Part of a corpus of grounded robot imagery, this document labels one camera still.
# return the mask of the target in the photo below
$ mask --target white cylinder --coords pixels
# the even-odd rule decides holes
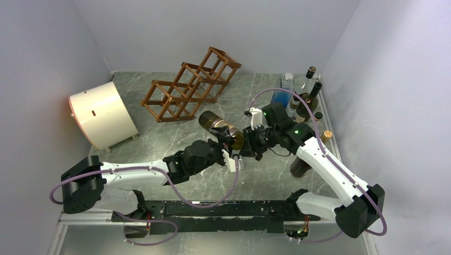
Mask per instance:
[[[70,96],[69,105],[86,138],[99,150],[138,134],[113,82]]]

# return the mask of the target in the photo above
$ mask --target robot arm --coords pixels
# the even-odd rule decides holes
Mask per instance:
[[[293,122],[285,109],[277,103],[265,106],[263,111],[251,108],[246,114],[252,119],[251,126],[244,129],[245,143],[240,152],[242,156],[260,160],[262,153],[269,147],[279,144],[310,165],[337,194],[338,199],[315,195],[305,190],[296,201],[302,213],[334,220],[345,234],[354,238],[379,218],[368,199],[356,186],[361,186],[380,210],[383,207],[384,190],[378,184],[369,186],[321,143],[325,151],[323,153],[314,137],[314,131],[307,124]],[[263,127],[262,114],[269,128]],[[352,176],[355,183],[339,171],[326,156],[331,157],[346,174]]]
[[[345,234],[354,238],[379,218],[365,195],[382,210],[384,190],[377,184],[369,186],[358,178],[324,144],[321,144],[321,150],[314,131],[307,124],[294,122],[278,103],[267,105],[262,110],[251,108],[245,114],[251,116],[252,120],[251,126],[243,129],[244,144],[239,152],[240,156],[261,160],[268,148],[280,145],[316,170],[337,194],[338,198],[335,199],[315,195],[307,190],[295,192],[296,198],[289,199],[296,199],[301,213],[335,220]],[[263,115],[269,126],[267,128],[262,124]],[[90,208],[101,208],[141,219],[147,210],[143,194],[137,190],[123,191],[119,188],[142,183],[167,185],[166,177],[160,172],[151,171],[152,167],[165,171],[174,184],[189,180],[190,176],[215,163],[227,165],[233,172],[234,160],[229,156],[233,141],[227,136],[227,130],[210,132],[218,142],[211,139],[208,142],[195,141],[183,151],[149,163],[101,163],[97,156],[88,156],[64,173],[61,181],[89,172],[101,173],[79,178],[62,186],[64,212],[76,214]],[[330,156],[356,183],[351,183],[326,156]],[[366,194],[356,188],[357,185]]]
[[[164,170],[171,181],[178,184],[215,163],[234,166],[233,159],[223,148],[223,144],[211,139],[208,142],[198,140],[183,151],[162,160],[132,164],[100,162],[98,156],[88,156],[65,172],[61,181],[98,170],[103,173],[63,185],[64,212],[77,214],[90,208],[98,208],[114,210],[124,215],[142,213],[146,210],[143,194],[137,190],[121,189],[143,183],[153,186],[167,185],[166,177],[160,172],[151,171],[152,167]]]

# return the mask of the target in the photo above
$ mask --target cable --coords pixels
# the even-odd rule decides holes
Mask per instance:
[[[325,149],[323,148],[322,143],[321,143],[320,132],[319,132],[319,130],[318,130],[318,123],[317,123],[317,121],[315,120],[315,117],[314,117],[312,111],[310,110],[309,106],[307,105],[307,103],[306,103],[299,95],[297,95],[296,93],[294,93],[294,92],[292,92],[292,91],[290,91],[290,90],[288,90],[288,89],[280,89],[280,88],[265,89],[265,90],[263,90],[263,91],[260,91],[254,98],[252,98],[252,101],[250,102],[250,104],[249,104],[247,110],[249,110],[249,109],[252,107],[252,105],[255,103],[255,100],[256,100],[261,94],[266,93],[266,92],[271,91],[271,90],[280,90],[280,91],[288,92],[288,93],[292,94],[293,96],[295,96],[297,99],[299,99],[299,101],[305,106],[305,108],[306,108],[307,111],[308,111],[308,114],[310,115],[310,119],[312,120],[312,123],[313,123],[313,130],[315,131],[316,140],[317,140],[317,142],[318,142],[318,145],[319,145],[321,151],[323,152],[323,155],[325,155],[325,157],[326,157],[326,158],[327,158],[327,159],[328,159],[328,160],[329,160],[329,161],[330,161],[330,162],[338,169],[338,171],[340,171],[340,172],[341,172],[341,173],[342,173],[342,174],[343,174],[350,182],[356,183],[356,181],[355,181],[348,173],[346,173],[346,172],[342,169],[342,167],[340,167],[340,165],[338,165],[337,162],[335,162],[335,160],[332,159],[332,157],[330,157],[329,155],[326,155]],[[376,236],[383,236],[383,235],[385,235],[385,234],[387,233],[387,222],[385,221],[385,218],[384,218],[384,216],[382,215],[382,211],[379,209],[379,207],[376,205],[376,203],[375,203],[374,200],[370,197],[370,195],[368,195],[368,194],[365,192],[365,190],[364,190],[359,184],[357,184],[356,187],[357,187],[358,190],[360,190],[360,192],[368,199],[368,201],[369,201],[370,204],[374,207],[374,209],[376,210],[377,214],[379,215],[379,218],[380,218],[381,221],[382,221],[382,226],[383,226],[382,232],[377,233],[377,232],[374,232],[374,231],[371,231],[371,230],[368,230],[368,229],[367,229],[366,231],[367,231],[368,233],[373,234],[373,235],[376,235]]]
[[[180,192],[177,190],[177,188],[176,188],[176,186],[172,183],[172,180],[171,180],[171,178],[169,178],[169,176],[168,176],[168,174],[164,171],[164,170],[162,170],[162,169],[160,169],[160,168],[157,168],[157,167],[140,167],[140,166],[131,166],[131,167],[123,167],[123,168],[117,168],[116,170],[115,170],[115,172],[121,172],[121,171],[129,171],[129,170],[136,170],[136,169],[151,169],[151,170],[154,170],[154,171],[157,171],[157,172],[160,172],[161,174],[163,174],[164,175],[164,177],[166,177],[166,179],[168,180],[168,182],[169,182],[169,185],[171,185],[171,187],[172,187],[172,189],[174,190],[174,192],[176,193],[176,195],[177,195],[177,197],[179,197],[185,204],[187,204],[187,205],[189,205],[189,206],[191,206],[191,207],[194,207],[194,208],[199,208],[199,209],[203,209],[203,208],[205,208],[205,209],[209,209],[209,208],[213,208],[213,207],[215,207],[215,206],[217,206],[218,204],[220,204],[220,203],[222,203],[222,202],[224,202],[229,196],[230,196],[230,194],[232,194],[232,191],[235,189],[235,187],[237,186],[237,183],[238,183],[238,172],[239,172],[239,162],[238,162],[238,158],[236,157],[235,159],[235,179],[233,180],[233,184],[232,184],[232,187],[229,189],[229,191],[227,192],[227,194],[225,194],[225,196],[223,197],[223,198],[221,198],[220,200],[218,200],[217,202],[215,202],[215,203],[212,203],[212,204],[210,204],[210,205],[204,205],[204,206],[201,206],[201,205],[196,205],[196,204],[194,204],[194,203],[191,203],[191,202],[189,202],[186,198],[184,198],[181,194],[180,194]]]
[[[218,205],[218,204],[224,202],[224,201],[227,199],[227,197],[229,197],[229,195],[232,193],[232,191],[235,189],[235,187],[236,187],[236,185],[237,185],[237,183],[238,183],[239,161],[238,161],[238,158],[237,158],[237,157],[235,157],[234,160],[235,160],[235,179],[234,179],[234,181],[233,181],[232,187],[230,188],[230,190],[227,192],[227,194],[226,194],[223,198],[221,198],[219,201],[217,201],[217,202],[215,202],[215,203],[213,203],[213,204],[211,204],[211,205],[204,205],[204,206],[201,206],[201,205],[195,205],[195,204],[189,202],[187,199],[185,199],[185,198],[180,194],[180,192],[177,190],[177,188],[175,187],[175,185],[172,183],[171,178],[169,178],[168,174],[167,174],[164,170],[162,170],[162,169],[160,169],[160,168],[158,168],[158,167],[149,167],[149,166],[131,166],[131,167],[122,167],[122,168],[116,168],[115,170],[113,170],[113,169],[106,169],[106,170],[93,171],[93,172],[89,172],[89,173],[86,173],[86,174],[80,174],[80,175],[71,177],[71,178],[69,178],[69,179],[67,179],[67,180],[64,180],[64,181],[60,182],[57,186],[53,187],[53,188],[51,189],[51,191],[50,191],[49,198],[50,198],[50,201],[52,201],[53,203],[55,203],[55,204],[57,204],[57,205],[62,205],[63,202],[57,201],[57,200],[55,199],[55,197],[54,197],[54,193],[55,193],[55,191],[56,191],[59,187],[65,185],[65,184],[68,184],[69,182],[73,182],[73,181],[79,180],[79,179],[81,179],[81,178],[85,178],[85,177],[89,177],[89,176],[93,176],[93,175],[97,175],[97,174],[113,173],[113,172],[122,172],[122,171],[131,171],[131,170],[138,170],[138,169],[139,169],[139,170],[141,170],[141,169],[147,169],[148,171],[154,170],[154,171],[157,171],[157,172],[163,174],[164,177],[166,177],[166,179],[168,180],[168,182],[169,182],[169,184],[171,185],[172,189],[174,189],[174,192],[177,194],[177,196],[178,196],[184,203],[186,203],[187,205],[192,206],[192,207],[195,207],[195,208],[201,208],[201,209],[202,209],[202,208],[213,208],[213,207],[215,207],[216,205]],[[167,239],[165,239],[165,240],[163,240],[163,241],[159,241],[159,242],[155,242],[155,243],[136,243],[136,242],[132,242],[132,241],[130,241],[129,239],[127,239],[126,233],[125,233],[125,228],[124,228],[124,230],[123,230],[124,241],[126,241],[126,242],[128,242],[128,243],[130,243],[130,244],[132,244],[132,245],[138,245],[138,246],[153,246],[153,245],[158,245],[158,244],[161,244],[161,243],[164,243],[164,242],[167,242],[167,241],[173,239],[173,238],[175,237],[175,235],[177,234],[177,231],[178,231],[177,225],[176,225],[174,222],[170,221],[170,220],[164,220],[164,219],[150,219],[150,220],[132,219],[132,218],[130,218],[130,217],[127,217],[127,216],[121,214],[120,212],[115,211],[115,213],[118,214],[119,216],[121,216],[123,219],[129,220],[129,221],[131,221],[131,222],[168,223],[168,224],[173,225],[174,228],[175,228],[175,231],[174,231],[174,233],[173,233],[171,236],[169,236]]]
[[[124,214],[122,214],[122,213],[120,213],[120,212],[115,212],[117,215],[119,215],[119,216],[121,216],[123,219],[126,219],[126,220],[129,220],[129,221],[131,221],[131,222],[144,222],[144,223],[167,223],[167,224],[171,224],[172,226],[174,226],[174,233],[171,235],[171,236],[169,236],[168,238],[166,238],[166,239],[164,239],[164,240],[161,240],[161,241],[159,241],[159,242],[155,242],[155,243],[137,243],[137,242],[133,242],[133,241],[131,241],[130,239],[128,239],[127,238],[127,235],[126,235],[126,228],[124,227],[124,229],[123,229],[123,231],[122,231],[122,233],[123,233],[123,235],[124,235],[124,241],[125,242],[127,242],[127,243],[129,243],[129,244],[131,244],[131,245],[137,245],[137,246],[154,246],[154,245],[159,245],[159,244],[162,244],[162,243],[165,243],[165,242],[167,242],[167,241],[169,241],[169,240],[171,240],[171,239],[173,239],[176,235],[177,235],[177,233],[178,233],[178,231],[179,231],[179,228],[178,228],[178,226],[177,226],[177,224],[175,224],[174,222],[172,222],[172,221],[170,221],[170,220],[165,220],[165,219],[132,219],[132,218],[130,218],[130,217],[127,217],[127,216],[125,216]]]
[[[280,157],[288,157],[288,156],[291,155],[291,152],[289,152],[288,155],[280,155],[280,154],[278,154],[277,152],[275,152],[271,147],[268,147],[268,149],[269,149],[270,151],[272,151],[274,154],[276,154],[277,156],[280,156]]]
[[[92,176],[92,175],[103,174],[103,173],[111,173],[111,172],[112,172],[111,169],[107,169],[107,170],[98,170],[98,171],[89,172],[89,173],[86,173],[86,174],[80,174],[80,175],[71,177],[71,178],[69,178],[69,179],[67,179],[67,180],[64,180],[64,181],[60,182],[57,186],[53,187],[53,189],[50,190],[50,196],[49,196],[49,197],[50,197],[50,201],[53,202],[53,203],[55,203],[55,204],[57,204],[57,205],[62,205],[62,204],[63,204],[63,202],[57,201],[57,200],[55,199],[55,197],[53,196],[53,194],[55,193],[55,191],[56,191],[59,187],[65,185],[65,184],[68,184],[68,183],[70,183],[70,182],[76,181],[76,180],[81,179],[81,178],[89,177],[89,176]]]

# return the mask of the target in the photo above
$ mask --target white wall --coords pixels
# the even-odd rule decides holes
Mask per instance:
[[[362,0],[322,73],[344,163],[386,191],[380,254],[451,253],[450,70],[450,1]]]
[[[111,70],[176,72],[208,46],[240,71],[322,71],[360,0],[74,0]]]
[[[89,152],[68,97],[110,72],[71,0],[2,1],[0,24],[0,253],[46,254],[48,193]]]

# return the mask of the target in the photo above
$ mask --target wine bottle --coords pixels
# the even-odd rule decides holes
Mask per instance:
[[[312,77],[315,74],[315,71],[316,68],[314,66],[310,66],[307,73],[305,74],[305,77],[300,81],[299,86],[295,86],[293,92],[297,95],[300,95],[300,92],[304,89],[305,86],[310,87],[310,85],[313,83]],[[298,105],[299,99],[295,96],[292,96],[290,100],[290,108],[294,111]]]
[[[307,164],[307,162],[303,161],[298,157],[296,157],[295,160],[290,165],[290,173],[292,176],[296,178],[301,178],[310,169],[312,169],[312,167],[309,164]]]
[[[332,138],[332,131],[326,130],[321,134],[321,141],[326,144]],[[290,165],[290,173],[292,176],[296,178],[301,178],[304,176],[308,170],[312,169],[312,167],[307,164],[307,162],[302,159],[296,157],[295,160]]]
[[[301,95],[302,99],[307,103],[309,109],[313,112],[318,107],[318,98],[317,95],[320,92],[323,84],[317,81],[313,86],[313,89],[310,93],[303,93]],[[296,108],[296,112],[293,115],[293,120],[302,123],[310,120],[310,114],[308,114],[307,108],[305,108],[304,104],[298,104]]]
[[[235,140],[232,145],[232,149],[239,150],[243,147],[244,134],[213,112],[210,112],[209,110],[203,112],[199,117],[199,124],[207,131],[210,131],[211,128],[221,128],[223,126],[228,126],[228,134]]]

